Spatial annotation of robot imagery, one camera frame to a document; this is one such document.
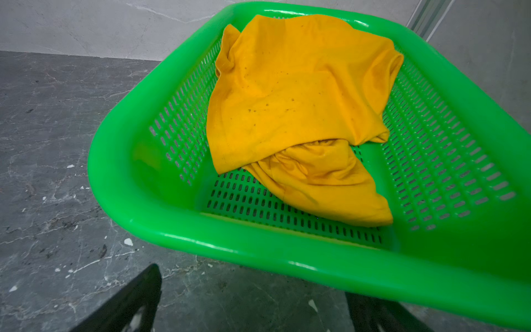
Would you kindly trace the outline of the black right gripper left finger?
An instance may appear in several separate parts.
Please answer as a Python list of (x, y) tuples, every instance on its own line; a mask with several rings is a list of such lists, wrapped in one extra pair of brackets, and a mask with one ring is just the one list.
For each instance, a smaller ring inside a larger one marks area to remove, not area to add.
[(73, 331), (151, 331), (161, 297), (162, 276), (151, 264)]

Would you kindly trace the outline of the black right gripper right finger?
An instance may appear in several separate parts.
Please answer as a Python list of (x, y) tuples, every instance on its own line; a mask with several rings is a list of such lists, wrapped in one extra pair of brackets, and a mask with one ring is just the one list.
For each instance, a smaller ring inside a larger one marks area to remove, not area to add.
[(345, 293), (348, 311), (356, 332), (359, 331), (426, 331), (424, 322), (412, 315), (398, 302)]

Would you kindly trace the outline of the yellow t-shirt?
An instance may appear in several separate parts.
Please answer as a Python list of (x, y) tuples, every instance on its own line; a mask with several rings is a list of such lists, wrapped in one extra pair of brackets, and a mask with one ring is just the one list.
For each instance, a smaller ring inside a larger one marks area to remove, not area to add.
[(207, 112), (214, 168), (248, 171), (284, 203), (349, 225), (393, 222), (353, 152), (385, 143), (383, 113), (404, 62), (394, 43), (324, 15), (227, 26)]

